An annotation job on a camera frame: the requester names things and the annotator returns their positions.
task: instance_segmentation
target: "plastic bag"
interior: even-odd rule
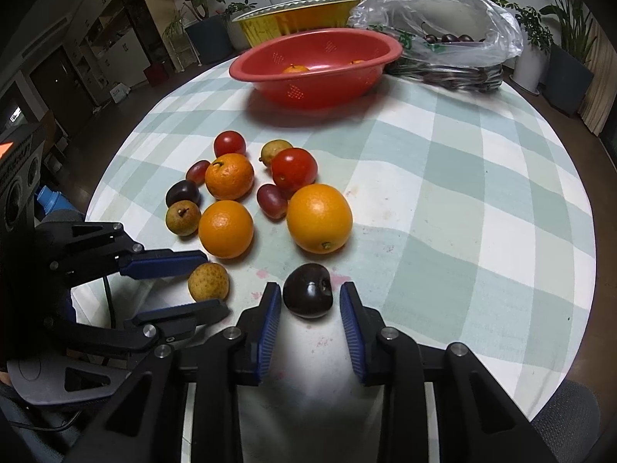
[[[347,25],[383,32],[403,45],[389,72],[448,88],[492,90],[501,84],[501,63],[523,51],[514,16],[488,0],[362,0]],[[467,34],[475,41],[431,45],[427,34]]]

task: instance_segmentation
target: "brown floor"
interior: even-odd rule
[[[73,138],[59,181],[76,207],[86,211],[107,165],[143,116],[161,98],[205,69],[193,66],[156,88],[135,89],[122,103],[103,109]],[[596,395],[605,427],[617,411],[617,360],[613,358],[617,349],[617,172],[600,140],[578,116],[569,118],[549,106],[544,97],[517,90],[561,139],[591,203],[597,252],[595,294],[587,330],[568,377]]]

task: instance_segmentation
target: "aluminum foil pan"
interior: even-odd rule
[[[324,27],[345,27],[360,0],[297,0],[252,10],[233,19],[252,47],[272,38]]]

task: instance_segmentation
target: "green and white checkered tablecloth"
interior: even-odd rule
[[[257,189],[270,182],[257,160],[262,145],[287,139],[311,151],[319,181],[347,197],[351,240],[328,257],[307,255],[252,193],[243,203],[255,241],[242,260],[224,263],[233,314],[214,330],[254,306],[267,281],[282,285],[317,260],[335,288],[353,280],[365,305],[419,343],[466,343],[532,418],[572,364],[595,282],[590,205],[548,123],[507,85],[453,93],[389,76],[353,103],[292,112],[231,79],[228,67],[145,116],[107,168],[88,219],[121,221],[146,248],[202,248],[165,228],[169,186],[212,160],[214,137],[233,129],[247,141]],[[202,196],[204,209],[213,199],[205,188]],[[184,280],[110,282],[120,317],[191,302]],[[107,323],[101,281],[73,295],[80,321]],[[283,309],[269,379],[241,391],[247,461],[374,461],[375,395],[353,376],[337,308],[314,322]],[[186,449],[190,422],[184,436]]]

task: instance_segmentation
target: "silver bolt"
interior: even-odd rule
[[[381,330],[381,335],[388,341],[391,341],[399,337],[399,332],[394,327],[384,327]]]
[[[450,345],[450,350],[452,350],[452,353],[454,353],[457,357],[467,355],[467,353],[469,352],[469,348],[463,345],[463,343],[452,343]]]
[[[227,327],[227,329],[223,331],[223,337],[226,340],[235,340],[239,338],[241,334],[242,331],[238,327]]]
[[[156,336],[156,327],[153,326],[151,323],[147,323],[146,325],[144,325],[144,328],[142,330],[146,338],[153,338]]]
[[[169,345],[158,345],[154,349],[154,356],[156,358],[165,358],[172,352],[172,347]]]

